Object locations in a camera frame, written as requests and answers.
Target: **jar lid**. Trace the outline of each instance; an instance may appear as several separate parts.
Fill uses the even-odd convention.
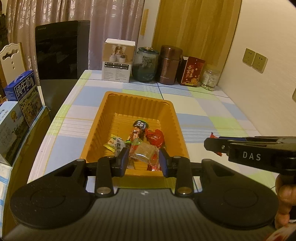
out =
[[[171,45],[161,46],[160,56],[171,60],[181,60],[183,50]]]
[[[140,47],[138,48],[138,51],[142,51],[145,53],[150,53],[150,54],[159,54],[159,52],[153,48],[150,47]]]

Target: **white chair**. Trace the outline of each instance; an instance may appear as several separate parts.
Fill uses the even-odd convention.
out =
[[[11,43],[4,46],[4,48],[0,51],[0,62],[6,79],[6,84],[9,85],[20,74],[26,71],[22,51],[22,43]],[[37,87],[41,102],[43,106],[45,106],[41,86]]]

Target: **circular pad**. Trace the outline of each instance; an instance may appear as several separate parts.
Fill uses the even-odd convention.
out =
[[[268,225],[278,208],[269,188],[249,181],[220,180],[198,194],[198,207],[212,221],[232,229],[256,229]]]
[[[19,223],[53,229],[80,219],[90,204],[90,194],[71,178],[49,176],[19,188],[10,209]]]

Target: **human hand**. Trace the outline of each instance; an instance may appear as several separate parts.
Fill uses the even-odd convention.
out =
[[[296,206],[296,184],[284,185],[281,175],[278,175],[276,193],[279,199],[279,209],[275,216],[275,226],[279,229],[289,223],[289,213],[292,207]]]

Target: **cardboard box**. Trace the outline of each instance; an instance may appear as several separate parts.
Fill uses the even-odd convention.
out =
[[[4,89],[8,101],[18,101],[29,126],[42,108],[34,71],[23,72]]]
[[[205,60],[194,57],[183,57],[177,73],[180,85],[197,87]]]
[[[103,80],[129,82],[135,45],[134,41],[106,40],[103,50]]]
[[[0,162],[12,165],[29,127],[17,101],[0,106]]]

